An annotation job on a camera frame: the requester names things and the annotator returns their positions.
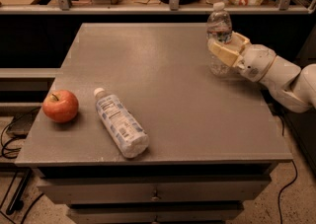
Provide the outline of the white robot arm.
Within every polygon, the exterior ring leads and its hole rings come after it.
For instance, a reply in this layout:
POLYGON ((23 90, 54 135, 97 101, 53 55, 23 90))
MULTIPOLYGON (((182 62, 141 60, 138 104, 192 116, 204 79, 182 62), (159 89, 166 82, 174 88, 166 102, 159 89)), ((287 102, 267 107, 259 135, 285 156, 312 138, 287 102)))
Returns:
POLYGON ((316 64, 304 68, 277 55, 262 44, 233 32, 229 42, 208 37, 208 50, 221 63, 251 82, 264 85, 271 96, 292 112, 316 107, 316 64))

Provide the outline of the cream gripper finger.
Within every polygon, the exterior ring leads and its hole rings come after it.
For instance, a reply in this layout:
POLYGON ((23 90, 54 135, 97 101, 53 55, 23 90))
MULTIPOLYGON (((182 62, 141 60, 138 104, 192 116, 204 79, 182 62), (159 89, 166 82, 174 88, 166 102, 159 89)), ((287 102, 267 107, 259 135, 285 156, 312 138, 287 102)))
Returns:
POLYGON ((242 58, 241 52, 244 45, 240 42, 231 41, 225 44, 216 40, 210 40, 207 45, 208 50, 226 66, 235 67, 242 58))
POLYGON ((230 47, 234 52, 241 54, 248 46, 251 45, 250 40, 243 35, 233 32, 230 47))

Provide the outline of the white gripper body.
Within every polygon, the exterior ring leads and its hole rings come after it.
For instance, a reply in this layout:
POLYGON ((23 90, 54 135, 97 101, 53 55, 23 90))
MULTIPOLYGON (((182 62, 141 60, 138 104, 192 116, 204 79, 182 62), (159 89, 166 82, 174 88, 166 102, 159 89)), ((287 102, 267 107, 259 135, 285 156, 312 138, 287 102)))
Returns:
POLYGON ((270 48, 261 44, 252 44, 242 52, 236 70, 244 78, 259 82, 268 72, 276 56, 270 48))

